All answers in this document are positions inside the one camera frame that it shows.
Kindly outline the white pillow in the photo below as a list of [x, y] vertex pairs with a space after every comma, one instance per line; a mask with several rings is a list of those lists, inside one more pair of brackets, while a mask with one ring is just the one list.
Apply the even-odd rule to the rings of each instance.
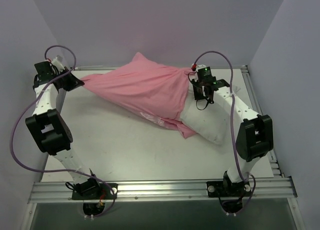
[[211, 143], [222, 145], [229, 129], [230, 114], [217, 103], [208, 106], [206, 103], [194, 99], [193, 86], [189, 85], [179, 121]]

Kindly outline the pink floral pillowcase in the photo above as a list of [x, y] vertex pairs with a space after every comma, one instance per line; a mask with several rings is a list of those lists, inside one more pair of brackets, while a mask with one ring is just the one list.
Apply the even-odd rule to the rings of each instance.
[[180, 120], [189, 91], [188, 67], [156, 63], [137, 52], [131, 62], [107, 73], [81, 78], [84, 88], [152, 123], [180, 132], [183, 138], [196, 134]]

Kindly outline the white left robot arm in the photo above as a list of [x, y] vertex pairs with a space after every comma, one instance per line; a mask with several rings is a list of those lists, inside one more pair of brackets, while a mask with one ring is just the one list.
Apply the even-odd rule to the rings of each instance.
[[59, 91], [70, 92], [84, 86], [84, 82], [70, 73], [57, 59], [36, 63], [34, 67], [37, 71], [33, 81], [35, 109], [32, 115], [26, 118], [25, 124], [40, 151], [55, 157], [70, 170], [73, 184], [67, 183], [66, 186], [90, 200], [95, 200], [101, 193], [100, 184], [72, 149], [71, 130], [57, 109]]

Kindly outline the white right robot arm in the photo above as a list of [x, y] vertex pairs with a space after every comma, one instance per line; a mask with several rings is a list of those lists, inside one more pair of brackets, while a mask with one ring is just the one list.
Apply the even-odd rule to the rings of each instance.
[[219, 104], [230, 116], [230, 132], [235, 166], [227, 171], [228, 180], [222, 183], [223, 193], [234, 196], [240, 182], [247, 182], [254, 165], [274, 148], [273, 121], [269, 115], [252, 110], [233, 91], [232, 82], [217, 79], [205, 65], [192, 67], [194, 99], [208, 105]]

